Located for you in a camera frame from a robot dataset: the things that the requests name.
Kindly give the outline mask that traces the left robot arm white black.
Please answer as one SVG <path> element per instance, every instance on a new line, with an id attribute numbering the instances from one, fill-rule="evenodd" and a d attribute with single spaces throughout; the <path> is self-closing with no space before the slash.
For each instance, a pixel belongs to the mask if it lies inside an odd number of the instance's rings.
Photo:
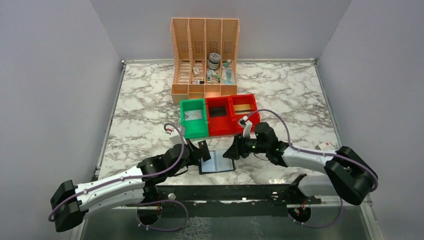
<path id="1" fill-rule="evenodd" d="M 180 169 L 210 160 L 206 141 L 195 146 L 191 141 L 176 144 L 164 154 L 148 157 L 116 175 L 87 183 L 62 182 L 50 199 L 48 221 L 57 232 L 80 225 L 93 214 L 123 205 L 159 200 L 156 185 L 180 175 Z"/>

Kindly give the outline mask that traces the red plastic bin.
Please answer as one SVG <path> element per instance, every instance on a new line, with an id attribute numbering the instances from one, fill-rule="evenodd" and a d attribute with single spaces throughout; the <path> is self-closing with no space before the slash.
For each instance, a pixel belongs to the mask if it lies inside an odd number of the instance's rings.
<path id="1" fill-rule="evenodd" d="M 205 99 L 209 136 L 232 135 L 232 115 L 228 97 L 210 97 Z M 227 116 L 210 117 L 209 108 L 225 107 Z"/>
<path id="2" fill-rule="evenodd" d="M 243 132 L 243 128 L 238 124 L 239 120 L 251 114 L 252 112 L 258 110 L 257 102 L 254 94 L 240 94 L 240 95 L 231 95 L 230 99 L 230 112 L 232 116 L 232 130 L 235 134 L 240 134 Z M 250 104 L 252 112 L 248 114 L 235 114 L 234 105 L 241 104 Z"/>

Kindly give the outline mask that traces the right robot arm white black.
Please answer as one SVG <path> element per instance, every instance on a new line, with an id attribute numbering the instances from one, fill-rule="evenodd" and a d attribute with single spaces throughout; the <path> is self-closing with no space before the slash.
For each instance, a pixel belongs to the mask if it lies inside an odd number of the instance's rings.
<path id="1" fill-rule="evenodd" d="M 224 158 L 238 160 L 262 153 L 276 166 L 299 167 L 321 173 L 303 177 L 298 189 L 304 196 L 339 196 L 351 205 L 360 205 L 377 187 L 378 176 L 351 148 L 342 146 L 333 152 L 301 149 L 281 141 L 272 127 L 261 122 L 248 134 L 234 136 Z"/>

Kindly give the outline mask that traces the black card holder wallet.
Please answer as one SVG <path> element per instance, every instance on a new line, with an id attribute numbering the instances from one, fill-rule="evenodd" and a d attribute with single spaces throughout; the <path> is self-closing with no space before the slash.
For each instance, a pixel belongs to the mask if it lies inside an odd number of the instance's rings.
<path id="1" fill-rule="evenodd" d="M 226 150 L 213 150 L 209 152 L 210 159 L 200 159 L 199 174 L 213 174 L 222 172 L 232 172 L 236 170 L 233 159 L 223 157 Z"/>

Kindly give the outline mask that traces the gold credit card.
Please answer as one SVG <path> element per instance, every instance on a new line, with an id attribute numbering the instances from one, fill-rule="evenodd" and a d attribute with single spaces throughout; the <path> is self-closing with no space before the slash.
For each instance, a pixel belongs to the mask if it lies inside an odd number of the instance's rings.
<path id="1" fill-rule="evenodd" d="M 237 104 L 234 105 L 234 112 L 236 115 L 249 114 L 252 112 L 250 104 Z"/>

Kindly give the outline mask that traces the green plastic bin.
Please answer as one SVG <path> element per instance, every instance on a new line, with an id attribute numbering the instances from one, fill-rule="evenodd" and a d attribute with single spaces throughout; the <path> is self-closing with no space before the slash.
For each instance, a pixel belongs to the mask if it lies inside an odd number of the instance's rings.
<path id="1" fill-rule="evenodd" d="M 206 138 L 209 136 L 206 102 L 204 99 L 180 101 L 180 122 L 184 127 L 186 139 Z"/>

